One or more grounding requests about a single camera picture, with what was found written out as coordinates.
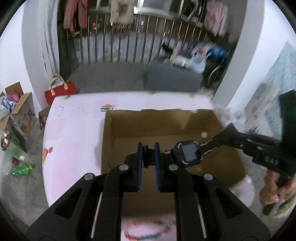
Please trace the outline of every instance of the white curtain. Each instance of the white curtain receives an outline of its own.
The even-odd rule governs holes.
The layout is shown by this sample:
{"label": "white curtain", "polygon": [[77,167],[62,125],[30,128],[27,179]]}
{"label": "white curtain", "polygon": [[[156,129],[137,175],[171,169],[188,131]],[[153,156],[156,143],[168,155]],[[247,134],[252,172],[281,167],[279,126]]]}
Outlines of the white curtain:
{"label": "white curtain", "polygon": [[57,34],[57,12],[59,0],[42,0],[40,7],[41,45],[47,77],[59,74],[59,47]]}

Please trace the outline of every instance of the red bag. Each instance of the red bag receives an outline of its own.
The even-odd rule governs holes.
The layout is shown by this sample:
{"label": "red bag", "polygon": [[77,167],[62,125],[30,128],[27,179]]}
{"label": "red bag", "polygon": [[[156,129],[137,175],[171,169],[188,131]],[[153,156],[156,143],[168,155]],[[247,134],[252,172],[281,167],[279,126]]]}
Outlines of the red bag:
{"label": "red bag", "polygon": [[51,105],[53,103],[56,96],[77,94],[74,83],[72,81],[65,83],[64,79],[58,74],[54,75],[54,78],[50,81],[50,86],[55,80],[58,79],[61,79],[64,82],[64,85],[56,87],[54,89],[51,88],[50,90],[44,92],[48,105]]}

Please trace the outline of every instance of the storage box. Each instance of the storage box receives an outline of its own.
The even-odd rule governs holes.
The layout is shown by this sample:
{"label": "storage box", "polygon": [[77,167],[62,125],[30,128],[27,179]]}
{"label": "storage box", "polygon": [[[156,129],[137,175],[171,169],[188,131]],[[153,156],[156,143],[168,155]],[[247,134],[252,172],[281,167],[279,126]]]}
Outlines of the storage box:
{"label": "storage box", "polygon": [[40,130],[43,130],[45,128],[46,120],[44,118],[47,118],[50,108],[51,108],[51,105],[38,113]]}
{"label": "storage box", "polygon": [[[105,116],[102,144],[102,174],[124,163],[125,157],[137,151],[138,142],[153,148],[159,142],[161,150],[170,150],[179,141],[202,143],[223,130],[211,110],[108,110]],[[207,138],[201,133],[207,132]],[[227,187],[245,176],[244,166],[234,148],[223,146],[187,169],[193,174],[213,174]],[[173,193],[159,193],[155,167],[143,168],[138,193],[124,193],[123,216],[143,217],[175,212]]]}
{"label": "storage box", "polygon": [[6,93],[16,92],[20,96],[20,99],[12,110],[10,116],[6,116],[0,120],[0,129],[5,129],[10,118],[16,130],[27,139],[33,128],[33,124],[36,121],[35,113],[28,103],[28,98],[32,93],[24,93],[20,82],[5,88],[5,91]]}

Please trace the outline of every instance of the watch screen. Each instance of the watch screen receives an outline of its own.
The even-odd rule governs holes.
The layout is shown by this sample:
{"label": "watch screen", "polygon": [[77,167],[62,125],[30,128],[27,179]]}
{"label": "watch screen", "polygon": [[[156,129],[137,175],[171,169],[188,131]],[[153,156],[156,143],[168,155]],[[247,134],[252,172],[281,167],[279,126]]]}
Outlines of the watch screen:
{"label": "watch screen", "polygon": [[186,161],[192,161],[196,159],[195,152],[197,149],[194,143],[182,145],[182,150]]}

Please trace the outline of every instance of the screw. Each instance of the screw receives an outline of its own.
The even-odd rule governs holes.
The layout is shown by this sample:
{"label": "screw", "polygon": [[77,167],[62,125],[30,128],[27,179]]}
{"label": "screw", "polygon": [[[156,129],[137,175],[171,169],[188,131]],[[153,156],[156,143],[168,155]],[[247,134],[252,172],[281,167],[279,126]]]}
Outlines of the screw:
{"label": "screw", "polygon": [[85,180],[91,180],[91,179],[93,179],[93,177],[94,177],[94,175],[92,173],[86,173],[84,175]]}
{"label": "screw", "polygon": [[172,165],[169,166],[169,169],[170,169],[171,171],[176,171],[176,170],[178,170],[178,166],[175,165],[175,164],[172,164]]}
{"label": "screw", "polygon": [[213,176],[211,174],[207,173],[204,175],[204,179],[211,181],[213,179]]}
{"label": "screw", "polygon": [[122,165],[120,165],[119,169],[121,171],[126,171],[128,169],[128,165],[127,164],[122,164]]}

